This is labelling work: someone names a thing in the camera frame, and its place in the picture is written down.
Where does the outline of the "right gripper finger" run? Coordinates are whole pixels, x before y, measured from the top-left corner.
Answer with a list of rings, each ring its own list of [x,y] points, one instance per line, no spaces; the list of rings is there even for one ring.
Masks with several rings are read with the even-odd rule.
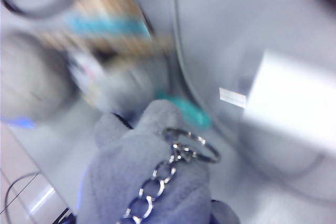
[[[239,218],[229,205],[222,201],[212,200],[211,223],[239,223]]]

